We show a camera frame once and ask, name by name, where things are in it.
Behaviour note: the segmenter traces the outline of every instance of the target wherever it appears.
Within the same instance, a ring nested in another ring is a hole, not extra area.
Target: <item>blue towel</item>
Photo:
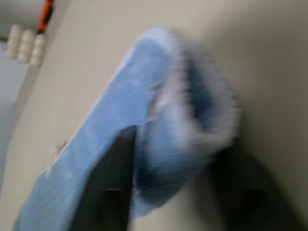
[[[57,161],[36,180],[14,231],[68,229],[87,177],[119,130],[138,125],[133,217],[165,204],[230,145],[239,109],[202,48],[163,27],[128,52]]]

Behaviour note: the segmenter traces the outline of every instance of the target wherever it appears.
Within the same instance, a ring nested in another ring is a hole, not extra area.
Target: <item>towel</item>
[[[67,230],[89,173],[130,125],[138,126],[134,218],[164,205],[231,144],[239,109],[199,45],[168,28],[147,29],[56,162],[36,180],[13,230]]]

